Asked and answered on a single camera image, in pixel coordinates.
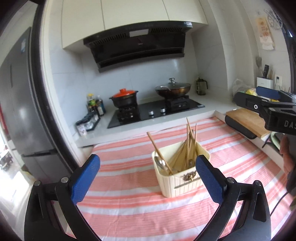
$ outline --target sunlit floor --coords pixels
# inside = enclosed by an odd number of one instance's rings
[[[24,239],[24,219],[33,177],[17,162],[8,170],[0,169],[0,210],[16,234]]]

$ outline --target striped tablecloth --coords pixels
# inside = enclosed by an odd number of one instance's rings
[[[211,154],[211,163],[238,182],[260,180],[270,210],[286,192],[287,176],[260,149],[217,118],[197,123],[197,140]],[[186,138],[186,124],[152,133],[159,148]],[[78,207],[92,229],[104,241],[192,241],[205,227],[218,205],[204,185],[175,198],[160,191],[146,134],[96,145],[93,153],[101,168]],[[287,195],[271,217],[272,236],[290,214]],[[222,236],[230,232],[239,213],[238,202]]]

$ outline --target refrigerator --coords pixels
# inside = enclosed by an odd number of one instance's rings
[[[49,126],[40,99],[42,79],[33,79],[31,28],[28,28],[0,67],[0,105],[11,140],[29,172],[43,183],[69,177],[78,167],[56,126]]]

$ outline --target electrical outlet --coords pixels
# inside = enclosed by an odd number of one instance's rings
[[[283,86],[283,77],[280,75],[276,75],[276,80],[275,80],[276,85],[278,86]]]

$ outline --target black glass cooktop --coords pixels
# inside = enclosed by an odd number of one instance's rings
[[[145,104],[140,104],[138,107],[129,108],[124,114],[125,110],[116,110],[109,125],[109,128],[127,125],[139,121],[145,121],[171,115],[188,110],[194,110],[203,108],[204,105],[187,98],[184,101],[173,101],[173,103],[167,103],[165,100],[153,101]]]

